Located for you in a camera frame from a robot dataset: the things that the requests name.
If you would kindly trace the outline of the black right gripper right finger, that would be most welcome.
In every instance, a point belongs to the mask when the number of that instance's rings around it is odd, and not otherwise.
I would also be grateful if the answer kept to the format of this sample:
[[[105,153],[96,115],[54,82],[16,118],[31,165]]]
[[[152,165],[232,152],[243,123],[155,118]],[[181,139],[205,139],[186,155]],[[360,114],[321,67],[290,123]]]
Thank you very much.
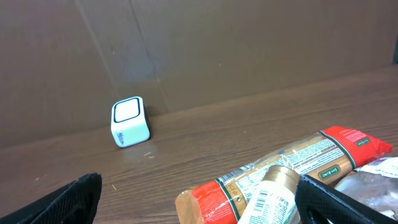
[[[295,204],[302,223],[397,224],[396,220],[309,175],[300,176]]]

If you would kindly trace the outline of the white tube gold cap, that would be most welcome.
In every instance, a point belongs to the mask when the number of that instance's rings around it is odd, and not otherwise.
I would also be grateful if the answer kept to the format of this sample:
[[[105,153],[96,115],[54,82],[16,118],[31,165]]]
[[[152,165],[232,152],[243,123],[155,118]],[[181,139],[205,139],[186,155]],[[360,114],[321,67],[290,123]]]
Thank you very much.
[[[300,174],[274,165],[256,187],[238,224],[299,224],[295,194]]]

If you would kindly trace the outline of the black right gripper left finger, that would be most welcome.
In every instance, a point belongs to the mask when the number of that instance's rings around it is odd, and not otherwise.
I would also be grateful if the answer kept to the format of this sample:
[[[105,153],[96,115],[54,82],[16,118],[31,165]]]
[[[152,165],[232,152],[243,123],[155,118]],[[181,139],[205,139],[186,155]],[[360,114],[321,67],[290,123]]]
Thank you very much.
[[[1,224],[92,224],[102,177],[90,173],[1,218]]]

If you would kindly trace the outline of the red orange pasta package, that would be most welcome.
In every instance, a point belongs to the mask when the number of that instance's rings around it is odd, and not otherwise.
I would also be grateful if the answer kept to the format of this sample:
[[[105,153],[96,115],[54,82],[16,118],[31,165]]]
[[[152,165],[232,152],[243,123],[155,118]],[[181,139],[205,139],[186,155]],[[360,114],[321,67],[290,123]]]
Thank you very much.
[[[268,153],[175,200],[180,223],[298,223],[297,183],[308,175],[331,184],[392,152],[356,129],[332,126]]]

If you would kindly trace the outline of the beige plastic pouch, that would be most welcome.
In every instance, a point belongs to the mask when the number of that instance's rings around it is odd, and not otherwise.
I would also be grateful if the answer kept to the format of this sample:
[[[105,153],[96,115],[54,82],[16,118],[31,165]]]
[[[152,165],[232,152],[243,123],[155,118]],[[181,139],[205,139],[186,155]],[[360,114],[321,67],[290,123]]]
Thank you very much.
[[[382,157],[353,170],[336,184],[335,189],[397,220],[396,157]]]

